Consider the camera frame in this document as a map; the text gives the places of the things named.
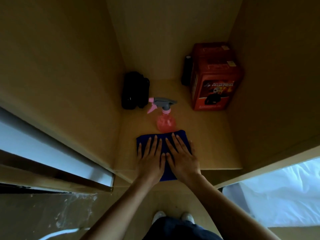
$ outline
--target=pink spray bottle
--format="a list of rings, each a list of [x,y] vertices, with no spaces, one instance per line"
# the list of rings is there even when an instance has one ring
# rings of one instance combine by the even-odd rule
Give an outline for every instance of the pink spray bottle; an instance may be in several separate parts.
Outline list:
[[[162,107],[162,115],[160,115],[157,119],[158,130],[161,133],[176,131],[176,120],[170,115],[170,106],[176,104],[178,101],[165,97],[150,97],[149,102],[152,103],[152,107],[148,110],[148,113],[151,113],[158,107]]]

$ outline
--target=black pouch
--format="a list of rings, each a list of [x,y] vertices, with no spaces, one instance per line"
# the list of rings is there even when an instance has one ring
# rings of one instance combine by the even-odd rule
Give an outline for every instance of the black pouch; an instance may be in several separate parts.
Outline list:
[[[129,72],[124,76],[121,105],[124,109],[143,108],[149,101],[149,79],[139,72]]]

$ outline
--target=gray spray head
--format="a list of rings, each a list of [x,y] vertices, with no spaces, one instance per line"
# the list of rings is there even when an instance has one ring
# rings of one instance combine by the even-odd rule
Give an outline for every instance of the gray spray head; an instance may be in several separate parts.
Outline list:
[[[151,113],[158,107],[162,107],[162,112],[168,114],[171,111],[170,106],[176,104],[178,101],[165,97],[150,97],[149,102],[152,103],[152,107],[148,110],[148,113]]]

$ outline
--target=folded blue cloth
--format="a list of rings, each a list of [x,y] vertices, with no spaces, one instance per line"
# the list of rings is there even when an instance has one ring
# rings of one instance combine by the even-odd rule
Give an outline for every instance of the folded blue cloth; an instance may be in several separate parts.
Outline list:
[[[154,136],[157,135],[158,137],[158,144],[159,144],[159,140],[160,138],[162,139],[162,149],[161,149],[161,153],[167,153],[169,152],[171,154],[171,157],[174,161],[174,157],[172,155],[172,153],[170,152],[167,144],[166,144],[166,138],[169,139],[171,145],[173,145],[173,147],[175,148],[175,145],[174,145],[174,141],[172,140],[172,136],[171,136],[172,133],[166,133],[166,134],[150,134],[150,135],[143,135],[143,136],[139,136],[137,138],[137,151],[138,151],[138,147],[139,147],[139,143],[141,143],[141,146],[142,146],[142,155],[144,153],[144,150],[146,149],[146,145],[147,145],[147,142],[148,142],[148,139],[149,137],[151,137],[151,145],[153,143],[153,140],[154,140]],[[191,148],[190,148],[190,145],[189,145],[189,142],[188,142],[188,139],[187,139],[187,135],[186,135],[186,132],[184,130],[179,130],[179,131],[176,131],[174,132],[175,135],[179,135],[180,138],[182,139],[182,141],[184,142],[184,144],[186,144],[186,147],[188,148],[189,152],[191,153]],[[174,176],[173,172],[171,171],[171,168],[169,166],[169,163],[166,161],[165,162],[165,168],[164,168],[164,173],[160,179],[160,181],[168,181],[168,180],[176,180],[176,176]]]

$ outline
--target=white shoe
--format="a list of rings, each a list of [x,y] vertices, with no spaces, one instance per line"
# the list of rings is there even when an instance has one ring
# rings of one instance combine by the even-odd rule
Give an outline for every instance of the white shoe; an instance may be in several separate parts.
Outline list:
[[[156,220],[158,220],[159,218],[165,217],[165,216],[166,214],[163,211],[158,211],[153,217],[152,224],[155,223]]]
[[[195,220],[194,218],[192,217],[192,215],[188,212],[184,212],[181,216],[181,220],[182,221],[190,221],[192,222],[193,224],[195,224]]]

